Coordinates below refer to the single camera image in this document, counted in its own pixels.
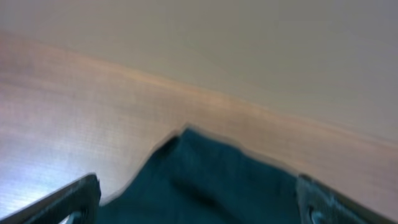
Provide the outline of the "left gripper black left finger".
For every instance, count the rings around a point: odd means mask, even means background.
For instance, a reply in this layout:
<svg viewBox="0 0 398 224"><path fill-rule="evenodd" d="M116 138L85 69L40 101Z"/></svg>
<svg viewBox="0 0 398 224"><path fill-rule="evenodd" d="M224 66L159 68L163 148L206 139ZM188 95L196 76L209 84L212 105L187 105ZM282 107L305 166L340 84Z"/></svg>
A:
<svg viewBox="0 0 398 224"><path fill-rule="evenodd" d="M94 223L100 198L100 182L95 173L89 173L7 216L1 223Z"/></svg>

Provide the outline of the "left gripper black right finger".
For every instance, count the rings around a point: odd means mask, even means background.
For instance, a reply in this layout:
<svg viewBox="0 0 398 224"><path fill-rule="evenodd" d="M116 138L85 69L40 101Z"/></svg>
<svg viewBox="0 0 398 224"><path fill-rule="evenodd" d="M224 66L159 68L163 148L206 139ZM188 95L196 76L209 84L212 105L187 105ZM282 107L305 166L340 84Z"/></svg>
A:
<svg viewBox="0 0 398 224"><path fill-rule="evenodd" d="M307 175L298 177L296 191L304 224L394 224Z"/></svg>

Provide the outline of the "black shorts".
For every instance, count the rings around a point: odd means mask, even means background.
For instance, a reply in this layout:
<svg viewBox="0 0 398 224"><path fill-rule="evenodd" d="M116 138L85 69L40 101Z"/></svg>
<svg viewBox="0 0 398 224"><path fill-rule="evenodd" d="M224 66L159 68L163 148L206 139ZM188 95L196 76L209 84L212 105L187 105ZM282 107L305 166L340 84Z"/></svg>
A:
<svg viewBox="0 0 398 224"><path fill-rule="evenodd" d="M297 179L191 129L156 150L98 223L299 223Z"/></svg>

